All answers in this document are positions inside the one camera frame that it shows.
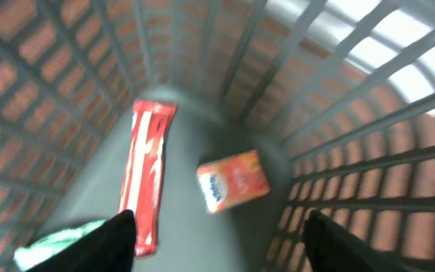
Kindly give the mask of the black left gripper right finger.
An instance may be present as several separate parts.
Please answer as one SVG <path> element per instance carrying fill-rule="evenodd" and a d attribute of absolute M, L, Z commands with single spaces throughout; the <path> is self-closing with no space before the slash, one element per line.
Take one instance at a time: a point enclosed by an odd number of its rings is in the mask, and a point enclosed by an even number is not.
<path fill-rule="evenodd" d="M 302 240 L 314 272 L 407 271 L 317 210 L 306 219 Z"/>

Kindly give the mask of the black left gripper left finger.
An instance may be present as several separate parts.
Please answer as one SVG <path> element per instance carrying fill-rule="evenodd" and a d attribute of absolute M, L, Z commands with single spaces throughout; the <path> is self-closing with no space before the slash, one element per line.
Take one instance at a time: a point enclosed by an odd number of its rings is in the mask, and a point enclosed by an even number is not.
<path fill-rule="evenodd" d="M 124 210 L 30 272 L 131 272 L 137 227 Z"/>

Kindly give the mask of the teal snack packet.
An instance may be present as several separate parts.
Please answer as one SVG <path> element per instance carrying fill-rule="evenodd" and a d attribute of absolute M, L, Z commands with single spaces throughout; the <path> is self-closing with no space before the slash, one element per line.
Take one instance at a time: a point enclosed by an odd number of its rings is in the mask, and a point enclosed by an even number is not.
<path fill-rule="evenodd" d="M 76 227 L 65 227 L 42 237 L 29 246 L 18 247 L 14 252 L 14 263 L 20 271 L 28 271 L 62 252 L 105 222 L 105 220 L 96 220 Z"/>

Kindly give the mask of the orange tissue pack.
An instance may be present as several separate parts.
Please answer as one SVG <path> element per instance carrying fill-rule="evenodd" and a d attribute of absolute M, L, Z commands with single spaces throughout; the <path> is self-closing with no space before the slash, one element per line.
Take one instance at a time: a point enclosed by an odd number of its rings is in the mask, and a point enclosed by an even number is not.
<path fill-rule="evenodd" d="M 270 186 L 257 150 L 200 165 L 197 179 L 209 214 L 265 196 Z"/>

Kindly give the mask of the orange chocolate bar wrapper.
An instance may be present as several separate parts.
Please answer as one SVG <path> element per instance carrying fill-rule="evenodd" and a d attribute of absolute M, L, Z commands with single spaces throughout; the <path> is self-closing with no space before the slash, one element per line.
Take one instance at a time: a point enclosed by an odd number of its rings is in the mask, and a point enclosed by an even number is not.
<path fill-rule="evenodd" d="M 134 213 L 137 258 L 156 253 L 164 145 L 176 111 L 177 104 L 151 100 L 136 100 L 132 108 L 130 148 L 118 211 Z"/>

